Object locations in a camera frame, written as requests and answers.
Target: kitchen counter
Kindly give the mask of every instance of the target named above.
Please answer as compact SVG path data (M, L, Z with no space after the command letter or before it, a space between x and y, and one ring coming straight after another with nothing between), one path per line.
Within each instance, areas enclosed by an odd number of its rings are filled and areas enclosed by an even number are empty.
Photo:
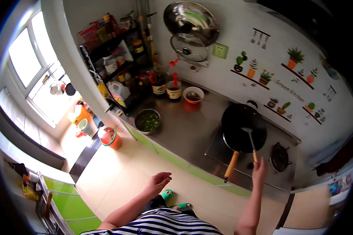
M198 85L182 81L183 90L190 86ZM122 114L120 118L134 128L134 118L141 110L146 108L157 110L161 115L161 126L157 133L148 136L148 138L187 162L222 178L222 185L225 185L223 179L231 155L227 156L227 160L222 163L204 155L204 153L220 126L225 109L235 101L201 86L198 87L202 88L205 93L204 99L199 104L189 104L183 97L179 102L172 103L167 98L156 99L150 95L127 116ZM118 108L115 107L111 112L115 114L117 110ZM298 143L295 136L290 136L290 139L291 142L295 141L294 144ZM287 190L280 190L266 184L264 196L286 203L292 187L292 180L293 178L288 182L290 187ZM252 178L238 170L233 172L228 184L252 190Z

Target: right hand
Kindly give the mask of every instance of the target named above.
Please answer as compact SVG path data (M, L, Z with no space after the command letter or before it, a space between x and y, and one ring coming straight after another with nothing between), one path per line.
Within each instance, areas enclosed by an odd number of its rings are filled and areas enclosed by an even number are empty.
M172 179L170 172L159 172L149 179L148 185L144 189L144 193L155 197Z
M264 157L262 157L260 164L257 162L254 162L254 169L252 171L253 187L263 188L266 174L267 174L267 171L265 168Z

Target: soy sauce bottle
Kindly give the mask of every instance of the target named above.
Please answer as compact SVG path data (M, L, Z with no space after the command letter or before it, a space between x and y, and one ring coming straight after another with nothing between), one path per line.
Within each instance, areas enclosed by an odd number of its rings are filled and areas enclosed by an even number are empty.
M166 96L165 72L157 62L153 63L154 71L149 72L149 79L152 84L153 94L156 97Z
M178 102L182 97L182 88L181 82L178 79L177 69L175 64L178 62L178 59L171 61L169 63L169 69L167 71L167 83L166 83L166 92L167 97L172 102Z

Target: stove burner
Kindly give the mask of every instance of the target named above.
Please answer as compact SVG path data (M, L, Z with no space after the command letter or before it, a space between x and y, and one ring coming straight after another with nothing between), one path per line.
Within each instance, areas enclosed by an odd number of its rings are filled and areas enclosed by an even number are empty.
M289 161L287 149L282 147L280 143L273 146L270 160L273 169L277 172L283 172L289 164L292 164Z

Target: green outlet cover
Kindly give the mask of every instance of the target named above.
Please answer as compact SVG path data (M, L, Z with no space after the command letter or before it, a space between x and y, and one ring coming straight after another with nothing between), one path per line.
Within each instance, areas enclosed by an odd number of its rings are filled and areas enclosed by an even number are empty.
M215 43L213 45L213 52L212 55L220 57L222 59L226 59L227 51L229 50L228 46Z

